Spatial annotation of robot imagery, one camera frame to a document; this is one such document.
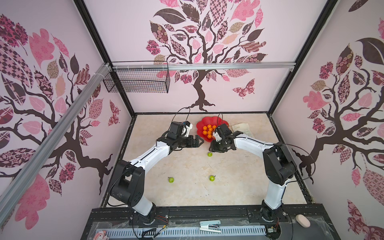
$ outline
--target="butterfly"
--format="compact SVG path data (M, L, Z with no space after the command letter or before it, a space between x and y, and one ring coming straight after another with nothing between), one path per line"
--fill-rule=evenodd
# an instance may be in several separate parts
M111 107L111 110L112 110L112 117L109 118L109 121L108 121L108 126L112 125L112 124L117 124L119 123L119 118L118 118L118 115L120 113L120 110L119 108L115 107L115 104L110 100L109 101L109 105Z
M244 96L247 94L247 93L253 93L255 94L253 91L255 90L255 88L253 87L253 85L255 85L255 79L252 79L251 81L249 81L249 83L245 86L245 88L234 88L232 90L235 91L235 93L238 93L240 97L242 97L244 99Z

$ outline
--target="white mouse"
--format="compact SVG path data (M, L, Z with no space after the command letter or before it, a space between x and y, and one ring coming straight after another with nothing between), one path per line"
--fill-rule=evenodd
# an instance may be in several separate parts
M311 222L308 220L308 218L304 217L302 214L296 215L296 221L300 223L301 226L303 227L310 227Z

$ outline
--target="white paper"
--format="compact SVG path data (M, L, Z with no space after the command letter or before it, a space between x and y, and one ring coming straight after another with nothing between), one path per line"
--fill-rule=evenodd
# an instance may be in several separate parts
M233 130L233 132L235 132L235 131L243 132L248 137L255 138L249 129L248 123L239 123L239 124L233 125L232 130Z

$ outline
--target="black wire basket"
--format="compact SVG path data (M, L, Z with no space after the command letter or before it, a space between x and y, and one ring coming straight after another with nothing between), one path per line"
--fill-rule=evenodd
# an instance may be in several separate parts
M103 80L108 92L168 93L170 83L168 63L166 61L127 61L127 63L138 62L150 62L154 65L134 64L114 68Z

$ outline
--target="tree wall decal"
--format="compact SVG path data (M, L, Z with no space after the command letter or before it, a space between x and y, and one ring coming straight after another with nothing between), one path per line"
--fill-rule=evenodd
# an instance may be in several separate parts
M149 40L146 49L152 55L157 55L155 61L168 61L170 63L247 63L260 62L267 54L255 53L266 42L255 42L263 29L255 29L262 22L261 8L254 9L260 0L235 0L238 4L232 15L227 13L227 0L192 0L178 1L161 0L168 7L159 10L155 16L162 17L168 24L160 25L150 21L151 31L155 40ZM166 54L161 55L160 48ZM217 70L195 71L170 71L170 76L175 76L175 82L181 80L184 84L192 83L198 99L190 107L199 106L207 112L204 106L214 106L205 99L202 81L206 79L216 81L220 76L224 81L237 78L249 73L245 69L227 70L226 73ZM251 93L248 88L235 88L239 96Z
M384 170L384 73L364 68L365 61L384 66L384 43L376 38L363 38L358 42L362 43L364 58L355 55L348 45L336 62L336 72L332 62L322 66L321 80L311 85L314 91L303 98L307 107L314 110L308 117L317 132L311 155L316 161L326 144L335 145L332 154L340 154L340 164L352 159L351 177L354 184L359 185L362 168L356 154L360 153L366 166L364 185L384 205L384 176L369 169L374 166ZM373 148L371 143L380 147ZM303 168L311 174L312 159L295 154L301 159L301 174Z

